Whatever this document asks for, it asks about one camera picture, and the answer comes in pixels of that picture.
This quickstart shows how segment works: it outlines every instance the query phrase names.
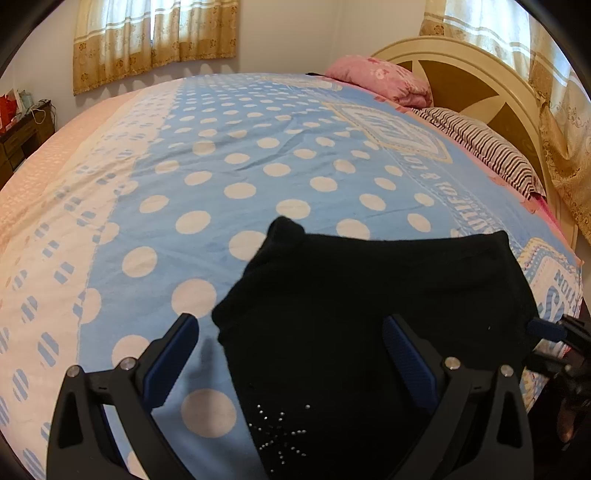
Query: bedsheet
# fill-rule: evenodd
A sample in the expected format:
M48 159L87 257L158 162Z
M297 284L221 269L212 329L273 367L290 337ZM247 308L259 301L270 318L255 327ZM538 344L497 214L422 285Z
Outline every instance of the bedsheet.
M539 205L374 96L303 75L175 80L91 109L25 163L0 192L0 428L35 478L67 367L138 356L181 312L201 337L158 425L196 478L265 478L210 312L277 215L362 239L504 229L540 316L578 314L581 263ZM528 408L542 386L524 372Z

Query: pillowcase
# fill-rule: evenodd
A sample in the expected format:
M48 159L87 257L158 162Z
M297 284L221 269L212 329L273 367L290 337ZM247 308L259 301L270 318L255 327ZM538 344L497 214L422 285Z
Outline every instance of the pillowcase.
M485 123L441 107L413 112L465 147L526 199L534 193L546 196L530 162Z
M433 105L431 87L425 80L385 60L347 55L333 63L324 76L353 83L402 106Z

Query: wooden desk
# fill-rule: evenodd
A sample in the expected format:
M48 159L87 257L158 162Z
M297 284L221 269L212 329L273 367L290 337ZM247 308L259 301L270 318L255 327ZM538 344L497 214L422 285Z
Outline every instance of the wooden desk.
M18 166L55 133L51 102L44 102L0 135L0 189Z

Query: bed frame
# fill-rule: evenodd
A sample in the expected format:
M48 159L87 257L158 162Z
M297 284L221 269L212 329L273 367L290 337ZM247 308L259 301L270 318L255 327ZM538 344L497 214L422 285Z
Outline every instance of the bed frame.
M453 38L401 40L373 54L426 80L434 106L478 119L512 143L544 183L548 205L574 250L579 229L556 192L541 148L540 100L518 73L497 57Z

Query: screw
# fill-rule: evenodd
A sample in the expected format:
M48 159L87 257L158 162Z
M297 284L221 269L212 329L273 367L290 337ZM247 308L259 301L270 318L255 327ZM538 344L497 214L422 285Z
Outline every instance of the screw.
M462 363L454 356L448 356L443 363L449 370L457 370L462 366Z
M119 362L119 367L123 370L131 370L133 367L135 367L136 363L137 360L134 357L128 356Z
M80 374L80 367L78 365L72 365L67 371L66 375L70 378L77 377Z
M512 377L513 376L513 368L510 365L502 365L501 366L501 373L504 377Z

